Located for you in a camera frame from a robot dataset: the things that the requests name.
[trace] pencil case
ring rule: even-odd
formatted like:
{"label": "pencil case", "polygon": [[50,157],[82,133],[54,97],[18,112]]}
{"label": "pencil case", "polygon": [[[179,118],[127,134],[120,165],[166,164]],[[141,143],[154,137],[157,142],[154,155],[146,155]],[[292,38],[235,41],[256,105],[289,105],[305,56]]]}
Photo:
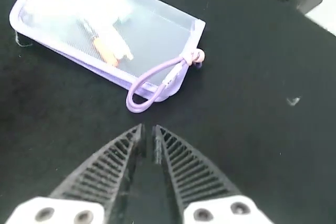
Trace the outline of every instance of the pencil case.
{"label": "pencil case", "polygon": [[[197,45],[205,22],[159,0],[17,0],[9,20],[17,33],[128,89],[134,113],[174,95],[188,67],[204,60]],[[134,94],[147,101],[134,103]]]}

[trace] black table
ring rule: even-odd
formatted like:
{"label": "black table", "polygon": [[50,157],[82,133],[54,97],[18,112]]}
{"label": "black table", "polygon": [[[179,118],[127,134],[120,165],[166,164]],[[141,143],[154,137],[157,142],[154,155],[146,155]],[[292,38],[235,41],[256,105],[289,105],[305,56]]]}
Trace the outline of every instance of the black table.
{"label": "black table", "polygon": [[141,122],[187,139],[275,223],[336,222],[336,39],[298,11],[275,0],[163,0],[207,22],[206,62],[175,96],[132,114],[121,87],[42,46],[17,46],[15,1],[1,0],[0,222]]}

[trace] white object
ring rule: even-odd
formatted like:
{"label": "white object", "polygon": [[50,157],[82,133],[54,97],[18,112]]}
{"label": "white object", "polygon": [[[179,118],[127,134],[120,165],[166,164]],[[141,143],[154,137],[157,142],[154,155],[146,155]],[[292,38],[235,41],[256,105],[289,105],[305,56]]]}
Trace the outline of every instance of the white object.
{"label": "white object", "polygon": [[98,203],[37,197],[19,205],[5,224],[103,224],[103,222],[104,209]]}
{"label": "white object", "polygon": [[325,30],[336,35],[336,4],[335,0],[323,0],[306,16],[323,27]]}
{"label": "white object", "polygon": [[242,195],[191,203],[184,224],[272,224],[255,203]]}

